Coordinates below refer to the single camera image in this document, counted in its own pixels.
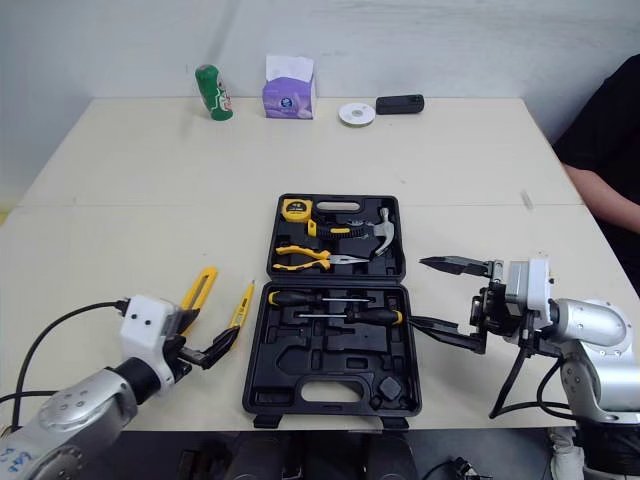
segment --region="screwdriver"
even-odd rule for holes
[[[369,323],[371,325],[383,325],[390,327],[392,325],[400,325],[402,323],[402,313],[398,310],[389,310],[387,308],[369,308],[362,312],[345,313],[300,313],[296,315],[300,318],[344,318],[347,323]]]
[[[269,304],[276,307],[297,307],[300,305],[318,305],[322,302],[369,302],[368,298],[333,298],[323,297],[320,293],[303,293],[296,291],[281,292],[276,290],[269,294]]]

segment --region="tape measure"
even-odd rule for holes
[[[285,198],[282,201],[282,216],[287,222],[291,223],[307,223],[311,220],[311,200],[302,200],[300,198]]]

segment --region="white table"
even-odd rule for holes
[[[520,100],[429,100],[418,116],[380,117],[358,130],[336,120],[344,102],[322,100],[318,119],[287,121],[261,118],[254,99],[236,100],[232,121],[216,123],[201,114],[198,99],[94,101],[0,228],[2,391],[12,390],[28,345],[60,314],[135,293],[179,302],[213,264],[220,275],[190,341],[203,347],[220,332],[255,278],[237,347],[145,404],[130,428],[252,428],[241,397],[276,200],[285,192],[396,195],[408,262],[403,284],[416,315],[469,330],[471,296],[483,279],[417,263],[453,254],[549,255],[555,297],[604,298],[639,316],[635,292]],[[119,326],[114,311],[99,311],[56,329],[36,354],[27,388],[61,388],[118,364]],[[501,339],[490,340],[485,356],[418,332],[416,347],[423,409],[409,419],[412,428],[560,423],[536,411],[487,418],[516,355]],[[528,360],[510,401],[533,399],[549,365]],[[548,392],[550,400],[564,398],[557,381]],[[26,400],[23,418],[39,403]],[[3,407],[4,423],[8,412]],[[290,415],[281,423],[378,427],[375,419],[338,416]]]

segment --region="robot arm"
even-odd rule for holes
[[[120,330],[124,362],[57,392],[23,428],[0,439],[0,480],[75,478],[116,440],[138,405],[171,390],[191,363],[213,366],[233,345],[239,326],[204,352],[192,350],[181,333],[197,313],[151,297],[131,298]]]
[[[492,418],[501,413],[524,358],[535,354],[556,357],[558,362],[546,380],[561,369],[572,415],[549,409],[542,401],[542,388],[536,402],[527,406],[540,406],[578,423],[587,478],[640,478],[640,364],[633,351],[633,326],[619,309],[608,302],[552,300],[553,281],[546,259],[512,262],[506,284],[500,260],[431,257],[421,263],[447,273],[490,279],[473,297],[470,323],[476,332],[471,335],[460,334],[457,324],[434,318],[413,317],[412,323],[438,341],[480,354],[485,353],[488,333],[520,347],[519,360]]]

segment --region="green can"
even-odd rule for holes
[[[233,116],[231,99],[222,81],[220,70],[213,65],[200,65],[196,81],[205,107],[214,120],[227,120]]]

